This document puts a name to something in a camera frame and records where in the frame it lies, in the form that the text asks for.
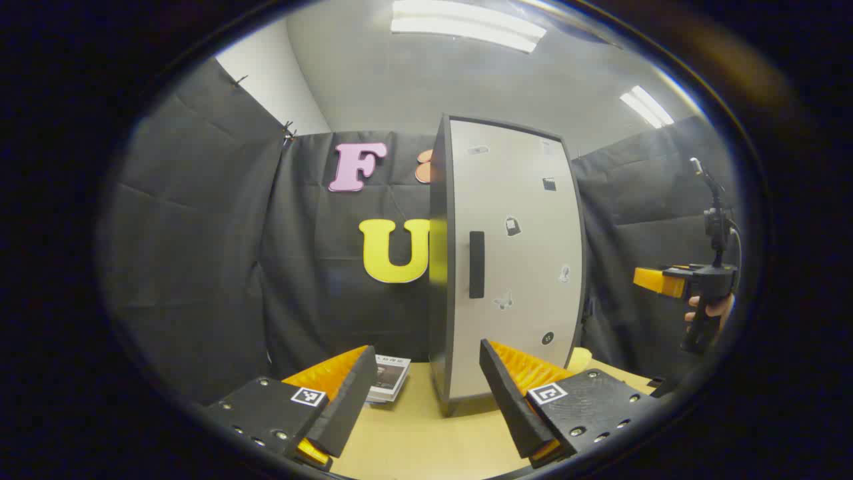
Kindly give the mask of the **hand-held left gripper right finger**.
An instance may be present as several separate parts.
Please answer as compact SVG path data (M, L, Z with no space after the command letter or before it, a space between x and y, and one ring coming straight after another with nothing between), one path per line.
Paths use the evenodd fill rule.
M660 404L606 371L573 373L488 339L479 343L479 367L518 454L533 468L624 437Z

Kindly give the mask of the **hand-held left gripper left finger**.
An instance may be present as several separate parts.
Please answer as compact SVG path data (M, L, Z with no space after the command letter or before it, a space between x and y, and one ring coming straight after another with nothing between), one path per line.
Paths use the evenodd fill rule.
M220 431L277 459L329 471L353 432L376 379L363 345L286 379L256 377L204 408Z

